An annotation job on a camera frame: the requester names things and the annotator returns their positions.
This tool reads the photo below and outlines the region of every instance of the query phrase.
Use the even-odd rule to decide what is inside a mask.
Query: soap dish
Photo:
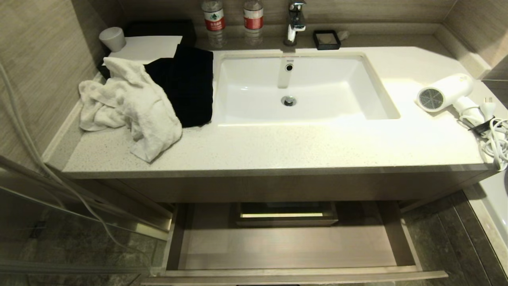
[[[318,50],[338,50],[340,40],[334,30],[314,31],[314,43]]]

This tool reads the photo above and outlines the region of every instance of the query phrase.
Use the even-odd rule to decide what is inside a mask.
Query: white cup
[[[111,27],[101,32],[99,40],[103,42],[112,52],[120,51],[127,42],[123,35],[122,28]]]

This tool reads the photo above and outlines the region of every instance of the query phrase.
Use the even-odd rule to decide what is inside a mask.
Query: open drawer
[[[241,227],[235,204],[179,204],[166,269],[143,285],[366,283],[443,278],[423,272],[396,202],[337,202],[338,222]]]

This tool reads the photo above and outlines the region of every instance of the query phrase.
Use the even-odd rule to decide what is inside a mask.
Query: black cloth
[[[178,45],[172,59],[145,65],[173,105],[182,127],[201,126],[212,119],[213,52]]]

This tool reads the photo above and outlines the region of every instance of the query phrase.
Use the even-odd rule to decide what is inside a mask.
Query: white sink basin
[[[291,71],[287,65],[293,65]],[[362,56],[225,58],[214,120],[273,124],[398,119],[400,114]],[[296,99],[293,106],[282,98]]]

